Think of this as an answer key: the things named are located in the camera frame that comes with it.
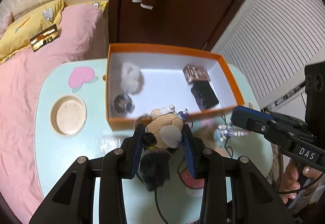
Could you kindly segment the person's right hand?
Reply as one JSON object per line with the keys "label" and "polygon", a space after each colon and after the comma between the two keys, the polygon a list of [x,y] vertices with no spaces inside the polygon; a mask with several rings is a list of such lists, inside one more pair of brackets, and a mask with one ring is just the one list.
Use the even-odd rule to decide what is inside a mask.
{"label": "person's right hand", "polygon": [[[309,166],[305,166],[302,174],[304,176],[306,176],[307,178],[310,178],[311,182],[313,182],[319,176],[322,175],[322,172],[315,170],[314,168],[311,168]],[[283,174],[279,191],[280,192],[288,192],[288,191],[299,189],[300,184],[297,181],[299,178],[299,175],[300,175],[300,173],[297,170],[296,161],[291,159],[285,169],[284,174]],[[317,186],[318,186],[318,181],[316,183],[314,183],[314,185],[306,188],[303,195],[308,196],[308,195],[312,194],[315,191],[315,189],[317,188]],[[296,193],[280,194],[279,196],[280,196],[282,202],[284,204],[286,204],[289,199],[294,200],[296,198],[297,194]]]}

